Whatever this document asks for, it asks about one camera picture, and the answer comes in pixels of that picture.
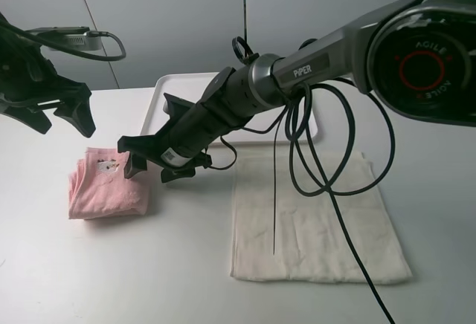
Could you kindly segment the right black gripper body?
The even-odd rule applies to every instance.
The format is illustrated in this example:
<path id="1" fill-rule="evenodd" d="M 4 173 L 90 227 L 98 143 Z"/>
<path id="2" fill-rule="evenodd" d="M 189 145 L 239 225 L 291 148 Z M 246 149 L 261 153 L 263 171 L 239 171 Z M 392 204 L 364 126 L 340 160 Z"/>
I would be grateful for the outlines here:
<path id="1" fill-rule="evenodd" d="M 118 151 L 155 163 L 169 174 L 211 166 L 205 149 L 213 142 L 213 113 L 207 108 L 169 108 L 168 114 L 169 120 L 153 135 L 121 137 Z"/>

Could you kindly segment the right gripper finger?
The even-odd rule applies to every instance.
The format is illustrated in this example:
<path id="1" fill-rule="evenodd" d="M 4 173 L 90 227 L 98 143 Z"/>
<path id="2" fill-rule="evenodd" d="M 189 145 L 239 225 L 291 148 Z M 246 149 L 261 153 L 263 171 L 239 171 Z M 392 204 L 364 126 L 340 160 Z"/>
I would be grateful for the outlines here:
<path id="1" fill-rule="evenodd" d="M 192 178 L 195 175 L 196 169 L 194 167 L 166 167 L 161 170 L 161 182 L 166 184 L 182 178 Z"/>
<path id="2" fill-rule="evenodd" d="M 123 170 L 124 178 L 131 179 L 138 173 L 145 171 L 147 171 L 147 159 L 130 152 Z"/>

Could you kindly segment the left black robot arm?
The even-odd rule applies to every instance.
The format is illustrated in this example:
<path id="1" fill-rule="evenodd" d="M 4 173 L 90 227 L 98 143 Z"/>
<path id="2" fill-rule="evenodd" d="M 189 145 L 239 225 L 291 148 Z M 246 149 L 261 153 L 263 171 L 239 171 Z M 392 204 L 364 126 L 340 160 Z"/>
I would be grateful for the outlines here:
<path id="1" fill-rule="evenodd" d="M 40 46 L 8 30 L 10 26 L 2 16 L 1 114 L 44 135 L 51 128 L 45 110 L 53 109 L 55 116 L 90 138 L 96 126 L 88 86 L 59 75 Z"/>

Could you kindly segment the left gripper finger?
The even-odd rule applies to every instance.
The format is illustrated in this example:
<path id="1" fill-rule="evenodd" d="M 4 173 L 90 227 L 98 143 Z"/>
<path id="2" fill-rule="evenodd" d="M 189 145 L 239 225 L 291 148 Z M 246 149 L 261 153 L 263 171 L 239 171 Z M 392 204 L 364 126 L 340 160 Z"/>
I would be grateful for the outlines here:
<path id="1" fill-rule="evenodd" d="M 7 110 L 7 116 L 25 124 L 42 135 L 46 134 L 51 128 L 51 121 L 43 111 Z"/>
<path id="2" fill-rule="evenodd" d="M 90 138 L 96 131 L 89 101 L 69 106 L 66 120 L 86 138 Z"/>

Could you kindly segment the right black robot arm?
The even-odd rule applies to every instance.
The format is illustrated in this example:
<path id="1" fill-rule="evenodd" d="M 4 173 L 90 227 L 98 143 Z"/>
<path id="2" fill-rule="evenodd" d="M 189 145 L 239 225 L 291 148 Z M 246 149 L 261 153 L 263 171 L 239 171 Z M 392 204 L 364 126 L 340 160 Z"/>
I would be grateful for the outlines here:
<path id="1" fill-rule="evenodd" d="M 402 116 L 429 123 L 475 124 L 475 0 L 398 0 L 281 58 L 253 56 L 227 67 L 191 103 L 166 97 L 169 120 L 153 135 L 118 141 L 125 178 L 148 162 L 163 181 L 212 164 L 206 148 L 253 116 L 284 106 L 315 83 L 350 75 Z"/>

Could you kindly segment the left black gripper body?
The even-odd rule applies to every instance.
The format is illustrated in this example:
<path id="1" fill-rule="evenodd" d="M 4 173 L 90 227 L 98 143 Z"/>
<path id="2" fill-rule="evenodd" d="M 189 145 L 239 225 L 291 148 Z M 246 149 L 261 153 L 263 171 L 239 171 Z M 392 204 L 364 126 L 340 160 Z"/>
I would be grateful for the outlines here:
<path id="1" fill-rule="evenodd" d="M 31 74 L 24 65 L 1 64 L 1 113 L 7 110 L 39 112 L 49 108 L 64 108 L 89 101 L 91 92 L 83 82 L 62 77 L 52 70 Z"/>

